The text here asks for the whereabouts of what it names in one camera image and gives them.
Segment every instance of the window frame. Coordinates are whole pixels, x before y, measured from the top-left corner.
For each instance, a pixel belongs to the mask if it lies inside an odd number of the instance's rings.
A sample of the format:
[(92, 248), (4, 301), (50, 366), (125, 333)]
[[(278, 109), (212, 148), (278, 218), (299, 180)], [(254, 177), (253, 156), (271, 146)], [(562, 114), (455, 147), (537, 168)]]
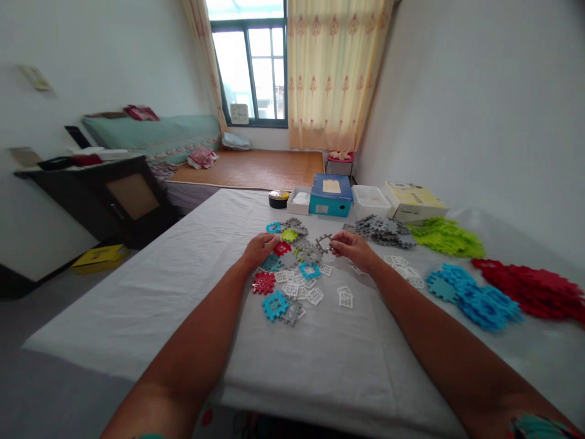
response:
[[(218, 62), (218, 75), (219, 75), (219, 84), (221, 86), (221, 102), (222, 108), (224, 111), (225, 121), (228, 126), (235, 126), (235, 127), (264, 127), (264, 128), (288, 128), (288, 87), (286, 86), (286, 72), (288, 70), (288, 63), (286, 58), (286, 1), (284, 3), (284, 17), (279, 18), (246, 18), (241, 20), (216, 20), (210, 21), (211, 22), (211, 33), (215, 32), (242, 32), (244, 34), (244, 43), (246, 45), (246, 59), (248, 62), (248, 72), (250, 75), (250, 90), (252, 92), (252, 104), (254, 109), (255, 117), (250, 118), (250, 123), (248, 125), (242, 124), (233, 124), (232, 117), (230, 116), (229, 106), (227, 104), (227, 99), (225, 97), (224, 91), (224, 82), (221, 78), (221, 70), (219, 69), (219, 62)], [(282, 43), (283, 43), (283, 53), (282, 56), (274, 55), (274, 47), (272, 44), (272, 28), (281, 27), (282, 28)], [(270, 30), (270, 49), (271, 54), (270, 56), (258, 56), (252, 57), (252, 51), (250, 49), (250, 29), (269, 29)], [(275, 114), (274, 119), (260, 119), (258, 117), (258, 101), (256, 98), (256, 85), (255, 85), (255, 78), (254, 78), (254, 66), (252, 64), (252, 58), (259, 58), (259, 59), (270, 59), (272, 62), (272, 94), (274, 99), (275, 105), (275, 112), (276, 112), (276, 90), (275, 90), (275, 76), (274, 76), (274, 60), (275, 59), (282, 59), (284, 64), (285, 70), (285, 118), (284, 119), (277, 119), (277, 115)]]

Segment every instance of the curtain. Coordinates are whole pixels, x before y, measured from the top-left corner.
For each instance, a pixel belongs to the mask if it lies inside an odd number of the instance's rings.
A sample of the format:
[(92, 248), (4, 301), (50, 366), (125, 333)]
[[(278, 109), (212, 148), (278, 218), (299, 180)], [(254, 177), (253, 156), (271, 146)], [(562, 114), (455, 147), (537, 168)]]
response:
[(393, 0), (288, 0), (291, 148), (356, 151)]
[(213, 104), (217, 108), (219, 128), (221, 136), (227, 132), (227, 123), (221, 105), (221, 90), (219, 89), (218, 63), (215, 58), (215, 49), (213, 46), (213, 36), (211, 34), (211, 23), (207, 15), (207, 5), (205, 0), (182, 0), (185, 15), (189, 21), (191, 33), (195, 44), (199, 49), (200, 56), (198, 59), (203, 61), (205, 71), (209, 80), (209, 87), (213, 95)]

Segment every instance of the blue box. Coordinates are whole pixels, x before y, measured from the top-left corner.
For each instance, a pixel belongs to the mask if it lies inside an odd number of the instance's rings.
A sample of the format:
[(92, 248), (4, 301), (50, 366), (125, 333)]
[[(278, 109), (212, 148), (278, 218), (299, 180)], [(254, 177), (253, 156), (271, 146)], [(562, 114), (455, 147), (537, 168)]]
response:
[(347, 218), (352, 203), (352, 186), (347, 176), (315, 174), (309, 213)]

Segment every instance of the window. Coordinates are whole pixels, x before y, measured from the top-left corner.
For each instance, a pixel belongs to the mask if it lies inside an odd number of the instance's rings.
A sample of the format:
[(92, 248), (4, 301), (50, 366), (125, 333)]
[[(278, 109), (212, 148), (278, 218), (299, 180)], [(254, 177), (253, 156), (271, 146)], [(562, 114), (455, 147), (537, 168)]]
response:
[(248, 105), (250, 126), (288, 127), (283, 0), (206, 0), (225, 118)]

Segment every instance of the pile of green pieces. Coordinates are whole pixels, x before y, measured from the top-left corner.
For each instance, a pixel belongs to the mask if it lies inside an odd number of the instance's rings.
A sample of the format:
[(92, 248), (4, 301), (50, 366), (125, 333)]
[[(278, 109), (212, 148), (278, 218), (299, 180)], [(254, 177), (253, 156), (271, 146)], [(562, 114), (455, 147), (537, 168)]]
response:
[(476, 259), (486, 255), (479, 238), (472, 232), (458, 227), (456, 221), (429, 218), (422, 227), (409, 227), (420, 245), (436, 252)]

